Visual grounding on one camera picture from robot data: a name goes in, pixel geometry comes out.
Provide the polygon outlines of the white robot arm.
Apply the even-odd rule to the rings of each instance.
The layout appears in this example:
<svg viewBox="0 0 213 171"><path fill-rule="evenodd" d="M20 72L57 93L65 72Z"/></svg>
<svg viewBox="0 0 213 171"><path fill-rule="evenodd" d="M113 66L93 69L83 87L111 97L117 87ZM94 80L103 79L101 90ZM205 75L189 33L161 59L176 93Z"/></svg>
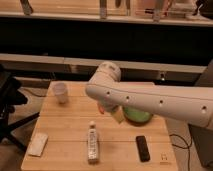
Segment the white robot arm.
<svg viewBox="0 0 213 171"><path fill-rule="evenodd" d="M115 63L101 63L85 86L86 94L106 111L117 106L157 114L213 130L213 88L121 82Z"/></svg>

